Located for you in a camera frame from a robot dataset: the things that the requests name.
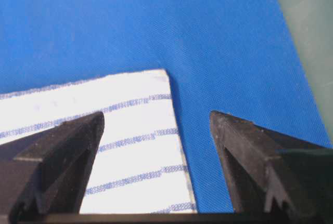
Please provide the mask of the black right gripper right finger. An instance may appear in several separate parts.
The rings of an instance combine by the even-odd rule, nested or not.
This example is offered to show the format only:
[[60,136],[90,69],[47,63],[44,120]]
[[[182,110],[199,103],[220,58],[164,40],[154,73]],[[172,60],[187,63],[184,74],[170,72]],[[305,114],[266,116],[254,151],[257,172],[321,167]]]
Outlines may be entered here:
[[226,113],[210,131],[236,213],[332,221],[332,149]]

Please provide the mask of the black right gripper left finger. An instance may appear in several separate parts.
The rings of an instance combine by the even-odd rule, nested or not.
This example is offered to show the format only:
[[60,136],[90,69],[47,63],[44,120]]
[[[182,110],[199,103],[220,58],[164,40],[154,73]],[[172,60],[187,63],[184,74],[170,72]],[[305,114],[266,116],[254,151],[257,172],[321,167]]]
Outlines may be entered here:
[[96,112],[1,145],[1,221],[77,214],[105,118]]

